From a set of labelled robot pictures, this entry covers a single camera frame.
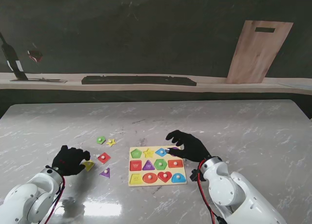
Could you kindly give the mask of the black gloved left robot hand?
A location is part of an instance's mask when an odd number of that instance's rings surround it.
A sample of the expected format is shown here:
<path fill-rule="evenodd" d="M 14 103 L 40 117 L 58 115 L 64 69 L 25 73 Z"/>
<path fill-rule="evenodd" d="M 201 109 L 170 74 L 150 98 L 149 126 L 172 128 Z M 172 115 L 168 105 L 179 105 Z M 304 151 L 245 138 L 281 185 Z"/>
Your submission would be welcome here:
<path fill-rule="evenodd" d="M 90 157 L 89 151 L 68 148 L 67 145 L 63 145 L 53 159 L 51 168 L 60 176 L 78 175 L 85 169 L 85 165 L 82 164 L 82 161 L 89 161 Z"/>

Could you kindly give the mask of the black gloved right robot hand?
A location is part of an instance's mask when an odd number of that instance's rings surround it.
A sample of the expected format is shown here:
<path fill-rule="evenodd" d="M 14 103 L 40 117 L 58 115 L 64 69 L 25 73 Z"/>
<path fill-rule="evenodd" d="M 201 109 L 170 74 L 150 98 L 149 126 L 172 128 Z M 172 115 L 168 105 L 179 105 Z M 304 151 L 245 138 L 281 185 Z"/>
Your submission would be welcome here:
<path fill-rule="evenodd" d="M 184 146 L 183 149 L 168 148 L 168 154 L 172 156 L 198 163 L 202 162 L 204 159 L 208 160 L 212 158 L 203 143 L 189 133 L 175 130 L 166 136 L 166 140 L 171 140 L 177 147 Z"/>

